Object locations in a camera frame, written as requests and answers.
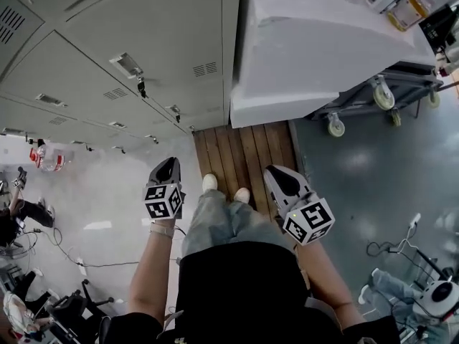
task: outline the bracelet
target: bracelet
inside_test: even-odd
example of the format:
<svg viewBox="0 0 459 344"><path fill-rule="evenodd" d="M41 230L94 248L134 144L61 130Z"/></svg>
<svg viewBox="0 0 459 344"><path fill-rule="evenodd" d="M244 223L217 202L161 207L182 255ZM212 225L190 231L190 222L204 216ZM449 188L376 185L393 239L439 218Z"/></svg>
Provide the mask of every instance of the bracelet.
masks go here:
<svg viewBox="0 0 459 344"><path fill-rule="evenodd" d="M167 226L160 226L158 224L152 223L150 225L150 233L158 233L163 234L164 236L170 237L171 239L174 238L175 229Z"/></svg>

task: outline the white sneaker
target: white sneaker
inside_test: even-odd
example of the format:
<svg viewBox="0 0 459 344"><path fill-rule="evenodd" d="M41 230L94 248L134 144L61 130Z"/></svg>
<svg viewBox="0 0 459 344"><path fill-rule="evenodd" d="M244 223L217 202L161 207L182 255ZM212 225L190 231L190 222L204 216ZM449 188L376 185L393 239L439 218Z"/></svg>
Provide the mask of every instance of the white sneaker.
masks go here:
<svg viewBox="0 0 459 344"><path fill-rule="evenodd" d="M52 220L54 221L56 219L56 211L52 205L48 206L47 212L51 216Z"/></svg>
<svg viewBox="0 0 459 344"><path fill-rule="evenodd" d="M207 175L204 176L202 180L203 192L206 192L207 190L217 190L217 187L218 187L217 177L215 177L211 173L208 173Z"/></svg>
<svg viewBox="0 0 459 344"><path fill-rule="evenodd" d="M37 204L39 204L39 205L43 206L44 208L46 208L46 201L42 197L40 197L40 199L38 199L38 203Z"/></svg>
<svg viewBox="0 0 459 344"><path fill-rule="evenodd" d="M360 305L364 305L366 303L366 300L364 299L364 293L366 292L367 289L369 289L370 286L369 285L364 285L364 287L361 289L360 291L360 295L359 295L359 304Z"/></svg>
<svg viewBox="0 0 459 344"><path fill-rule="evenodd" d="M248 188L242 187L235 193L234 201L240 201L241 203L248 204L250 200L250 191Z"/></svg>
<svg viewBox="0 0 459 344"><path fill-rule="evenodd" d="M54 290L47 290L47 292L51 294L51 297L60 300L60 296Z"/></svg>
<svg viewBox="0 0 459 344"><path fill-rule="evenodd" d="M32 271L35 273L36 276L43 277L43 273L40 269L35 268L35 269L32 269Z"/></svg>

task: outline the black shirt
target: black shirt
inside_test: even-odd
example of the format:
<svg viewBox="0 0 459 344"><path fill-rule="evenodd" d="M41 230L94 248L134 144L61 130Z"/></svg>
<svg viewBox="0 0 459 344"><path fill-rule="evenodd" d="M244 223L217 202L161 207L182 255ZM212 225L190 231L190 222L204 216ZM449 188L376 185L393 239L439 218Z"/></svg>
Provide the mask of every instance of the black shirt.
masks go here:
<svg viewBox="0 0 459 344"><path fill-rule="evenodd" d="M161 334L143 313L112 319L105 344L114 343L399 343L392 317L346 329L305 308L309 291L287 249L260 242L212 247L182 259L175 329Z"/></svg>
<svg viewBox="0 0 459 344"><path fill-rule="evenodd" d="M0 247L6 247L16 238L18 224L11 219L9 209L0 210Z"/></svg>

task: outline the jeans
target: jeans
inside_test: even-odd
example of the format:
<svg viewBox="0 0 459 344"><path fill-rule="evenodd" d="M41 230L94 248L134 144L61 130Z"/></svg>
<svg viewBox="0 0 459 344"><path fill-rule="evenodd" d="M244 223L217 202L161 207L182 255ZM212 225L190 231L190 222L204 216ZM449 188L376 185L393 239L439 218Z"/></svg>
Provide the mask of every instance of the jeans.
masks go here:
<svg viewBox="0 0 459 344"><path fill-rule="evenodd" d="M394 316L399 325L417 329L420 323L413 313L413 305L421 294L388 272L377 270L372 277L370 288L364 293L364 299L382 315ZM448 343L449 331L446 324L430 325L426 333L429 335L426 343Z"/></svg>
<svg viewBox="0 0 459 344"><path fill-rule="evenodd" d="M199 198L188 234L182 244L182 256L235 242L265 242L293 253L293 244L279 228L248 204L226 203L223 193L208 190Z"/></svg>
<svg viewBox="0 0 459 344"><path fill-rule="evenodd" d="M14 208L12 216L25 220L27 217L40 223L42 226L52 228L54 220L48 214L47 210L40 204L29 203L28 201L19 199L16 208Z"/></svg>

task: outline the gray pants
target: gray pants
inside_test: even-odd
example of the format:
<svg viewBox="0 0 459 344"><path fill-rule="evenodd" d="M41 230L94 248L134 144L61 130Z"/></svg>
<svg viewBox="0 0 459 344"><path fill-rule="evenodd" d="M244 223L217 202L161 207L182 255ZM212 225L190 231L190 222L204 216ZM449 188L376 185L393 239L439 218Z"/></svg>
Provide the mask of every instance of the gray pants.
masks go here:
<svg viewBox="0 0 459 344"><path fill-rule="evenodd" d="M421 294L388 272L377 270L372 277L370 289L364 293L364 299L375 307L382 316L393 315L399 325L417 329L420 323L413 313L413 305ZM426 343L449 343L449 332L446 324L429 325L427 334L429 337L426 339Z"/></svg>
<svg viewBox="0 0 459 344"><path fill-rule="evenodd" d="M182 244L182 256L221 244L265 242L284 247L293 253L293 244L250 205L233 201L226 203L223 193L208 190L198 202L188 234Z"/></svg>

